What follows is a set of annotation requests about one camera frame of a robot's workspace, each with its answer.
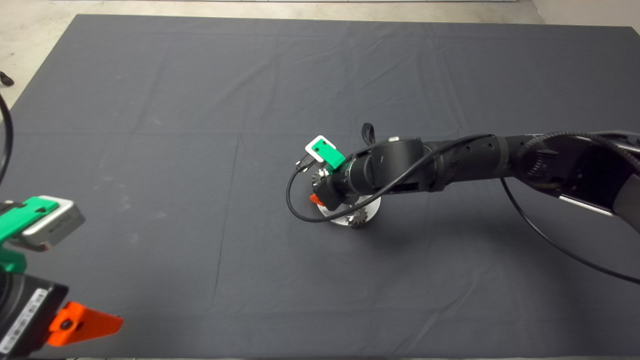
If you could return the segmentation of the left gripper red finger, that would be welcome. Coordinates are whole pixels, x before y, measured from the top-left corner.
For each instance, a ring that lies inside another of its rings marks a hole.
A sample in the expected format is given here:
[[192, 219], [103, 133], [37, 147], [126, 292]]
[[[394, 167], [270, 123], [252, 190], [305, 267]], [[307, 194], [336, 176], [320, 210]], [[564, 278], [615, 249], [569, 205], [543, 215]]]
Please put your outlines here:
[[51, 321], [46, 344], [64, 347], [109, 337], [118, 333], [123, 324], [123, 317], [89, 308], [76, 301], [68, 301]]

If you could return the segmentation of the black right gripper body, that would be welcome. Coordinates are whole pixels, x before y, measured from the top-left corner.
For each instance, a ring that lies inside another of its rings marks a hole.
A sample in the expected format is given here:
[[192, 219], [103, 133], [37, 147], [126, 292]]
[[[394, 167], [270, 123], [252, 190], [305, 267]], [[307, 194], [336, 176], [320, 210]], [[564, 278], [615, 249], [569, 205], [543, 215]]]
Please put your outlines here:
[[346, 162], [333, 172], [325, 167], [314, 171], [314, 194], [329, 211], [354, 205], [366, 196], [365, 162]]

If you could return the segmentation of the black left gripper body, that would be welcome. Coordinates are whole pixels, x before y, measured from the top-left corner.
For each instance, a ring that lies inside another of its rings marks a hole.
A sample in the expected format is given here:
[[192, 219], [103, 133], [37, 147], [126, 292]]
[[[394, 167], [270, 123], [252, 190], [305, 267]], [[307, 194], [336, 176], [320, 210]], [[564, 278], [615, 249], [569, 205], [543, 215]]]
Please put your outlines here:
[[0, 356], [29, 358], [50, 336], [66, 285], [23, 273], [0, 275]]

